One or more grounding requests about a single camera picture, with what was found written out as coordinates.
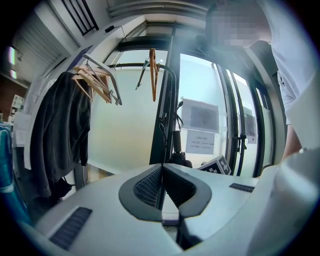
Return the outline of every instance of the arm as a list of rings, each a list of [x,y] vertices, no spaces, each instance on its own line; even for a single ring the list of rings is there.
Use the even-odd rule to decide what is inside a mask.
[[[285,149],[284,149],[284,153],[283,153],[283,157],[282,157],[281,161],[283,161],[288,156],[298,152],[301,148],[302,147],[301,147],[299,138],[298,138],[294,128],[292,127],[291,124],[288,124]]]

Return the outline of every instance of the person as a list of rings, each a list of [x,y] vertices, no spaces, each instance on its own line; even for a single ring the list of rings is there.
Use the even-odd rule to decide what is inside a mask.
[[[250,47],[257,41],[271,45],[280,92],[287,115],[301,93],[315,82],[317,51],[288,6],[276,0],[217,0],[206,15],[205,37],[214,46]],[[301,144],[290,120],[282,160]]]

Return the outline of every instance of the black jacket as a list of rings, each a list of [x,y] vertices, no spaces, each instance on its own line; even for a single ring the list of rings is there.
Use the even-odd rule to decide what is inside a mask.
[[[88,160],[90,99],[63,72],[48,90],[36,115],[31,136],[30,161],[42,197],[51,195],[49,182],[56,183],[81,161]],[[78,80],[89,93],[84,80]]]

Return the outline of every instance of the white shirt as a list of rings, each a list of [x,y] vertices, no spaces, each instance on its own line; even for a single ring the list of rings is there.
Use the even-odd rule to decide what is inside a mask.
[[[319,72],[318,54],[308,34],[288,8],[272,0],[260,0],[258,3],[270,25],[270,44],[280,73],[280,91],[287,114]]]

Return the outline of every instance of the light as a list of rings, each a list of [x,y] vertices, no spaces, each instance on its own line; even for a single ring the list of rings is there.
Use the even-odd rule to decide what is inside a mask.
[[[9,48],[9,62],[14,65],[15,64],[15,52],[16,50],[12,47]]]
[[[13,79],[17,79],[17,73],[14,70],[10,70],[10,75]]]

